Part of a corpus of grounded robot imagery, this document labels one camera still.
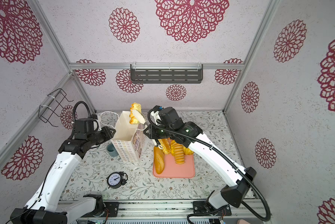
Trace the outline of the white paper bag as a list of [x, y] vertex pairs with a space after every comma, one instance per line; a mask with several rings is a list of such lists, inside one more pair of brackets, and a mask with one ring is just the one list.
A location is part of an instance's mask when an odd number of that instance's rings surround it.
[[130, 124], [130, 112], [123, 111], [99, 113], [102, 126], [116, 130], [111, 143], [124, 162], [139, 163], [142, 149], [145, 144], [142, 124]]

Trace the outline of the long baguette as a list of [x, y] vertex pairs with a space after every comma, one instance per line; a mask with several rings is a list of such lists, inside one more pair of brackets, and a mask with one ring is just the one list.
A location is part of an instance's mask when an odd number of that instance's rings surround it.
[[153, 148], [153, 153], [154, 153], [155, 171], [157, 174], [161, 174], [165, 168], [164, 153], [158, 147]]

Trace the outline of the pale yellow square bread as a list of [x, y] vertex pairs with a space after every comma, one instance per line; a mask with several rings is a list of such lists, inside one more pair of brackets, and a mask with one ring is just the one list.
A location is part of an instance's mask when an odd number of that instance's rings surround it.
[[141, 113], [141, 105], [138, 103], [133, 103], [130, 107], [130, 124], [135, 125], [139, 123], [145, 123], [144, 116]]

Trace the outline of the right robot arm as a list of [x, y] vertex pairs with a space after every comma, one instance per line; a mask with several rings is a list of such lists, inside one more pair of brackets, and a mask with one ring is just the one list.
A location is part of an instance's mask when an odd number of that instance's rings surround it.
[[203, 158], [222, 177], [226, 186], [213, 192], [207, 199], [207, 204], [216, 209], [231, 205], [235, 208], [246, 206], [245, 196], [250, 189], [256, 190], [253, 179], [256, 170], [245, 168], [228, 157], [220, 150], [194, 122], [183, 122], [172, 107], [155, 106], [144, 117], [137, 109], [131, 110], [131, 117], [140, 124], [146, 125], [143, 133], [157, 147], [162, 145], [160, 139], [170, 138]]

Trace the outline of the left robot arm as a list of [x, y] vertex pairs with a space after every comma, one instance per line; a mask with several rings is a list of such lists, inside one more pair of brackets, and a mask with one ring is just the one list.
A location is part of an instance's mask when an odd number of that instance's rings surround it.
[[9, 221], [13, 224], [70, 224], [86, 214], [103, 215], [106, 207], [101, 195], [88, 194], [63, 209], [58, 209], [58, 203], [86, 153], [94, 145], [111, 140], [115, 133], [114, 128], [100, 127], [93, 118], [75, 120], [72, 135], [59, 148], [43, 183], [23, 208], [14, 209]]

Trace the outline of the corn-like yellow bread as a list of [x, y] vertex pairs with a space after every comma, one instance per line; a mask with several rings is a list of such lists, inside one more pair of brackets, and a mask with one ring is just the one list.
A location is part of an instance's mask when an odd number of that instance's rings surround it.
[[171, 147], [168, 139], [159, 139], [159, 143], [162, 146], [162, 151], [164, 154], [169, 155], [171, 153]]

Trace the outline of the ridged spiral bread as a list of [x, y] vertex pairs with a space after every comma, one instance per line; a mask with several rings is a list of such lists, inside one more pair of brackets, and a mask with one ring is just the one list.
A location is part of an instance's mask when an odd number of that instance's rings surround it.
[[177, 143], [175, 140], [172, 140], [170, 147], [171, 147], [171, 154], [174, 156], [176, 164], [184, 164], [185, 157], [184, 157], [183, 145]]

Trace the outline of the small yellow bread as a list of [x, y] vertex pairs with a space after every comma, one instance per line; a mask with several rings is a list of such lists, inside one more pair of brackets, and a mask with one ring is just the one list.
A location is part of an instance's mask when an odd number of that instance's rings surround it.
[[192, 150], [190, 150], [189, 148], [186, 148], [186, 147], [183, 148], [183, 152], [184, 152], [185, 155], [194, 154], [194, 152]]

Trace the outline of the teal cup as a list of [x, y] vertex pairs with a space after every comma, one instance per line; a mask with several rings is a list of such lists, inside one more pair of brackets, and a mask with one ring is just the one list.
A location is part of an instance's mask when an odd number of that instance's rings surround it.
[[116, 150], [115, 146], [112, 143], [107, 145], [106, 150], [107, 150], [108, 154], [110, 155], [110, 157], [119, 156], [118, 151]]

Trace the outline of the pink tray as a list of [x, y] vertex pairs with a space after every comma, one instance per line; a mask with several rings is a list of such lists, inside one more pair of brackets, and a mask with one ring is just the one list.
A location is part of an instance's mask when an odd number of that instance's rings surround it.
[[158, 178], [193, 178], [195, 176], [194, 156], [192, 154], [184, 155], [184, 157], [184, 164], [176, 164], [175, 158], [171, 153], [169, 155], [164, 154], [164, 171], [161, 174], [157, 174], [153, 162], [153, 175]]

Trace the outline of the black alarm clock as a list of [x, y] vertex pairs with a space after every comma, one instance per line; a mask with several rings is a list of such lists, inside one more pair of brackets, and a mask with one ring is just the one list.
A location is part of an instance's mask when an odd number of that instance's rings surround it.
[[121, 186], [126, 185], [128, 180], [128, 175], [125, 172], [113, 172], [111, 173], [107, 179], [106, 182], [108, 184], [108, 188], [110, 189], [118, 189]]

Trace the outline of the grey wall shelf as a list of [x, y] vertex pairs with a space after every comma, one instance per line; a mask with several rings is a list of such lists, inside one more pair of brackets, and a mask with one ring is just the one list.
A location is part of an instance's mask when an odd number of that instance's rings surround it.
[[134, 84], [200, 84], [203, 65], [138, 66], [130, 65], [130, 79]]

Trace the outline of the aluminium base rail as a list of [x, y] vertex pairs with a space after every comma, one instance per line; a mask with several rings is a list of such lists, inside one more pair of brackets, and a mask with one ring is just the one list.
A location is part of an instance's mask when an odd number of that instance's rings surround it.
[[[58, 209], [64, 206], [69, 207], [78, 201], [59, 201]], [[265, 208], [258, 199], [246, 199], [245, 202], [256, 213], [265, 216]], [[208, 212], [216, 210], [211, 207], [207, 209], [206, 199], [171, 199], [171, 200], [105, 200], [107, 209], [110, 211], [108, 219], [183, 219], [189, 214], [204, 215]], [[219, 212], [217, 216], [207, 215], [200, 218], [257, 218], [243, 204], [238, 208], [227, 207], [223, 212]]]

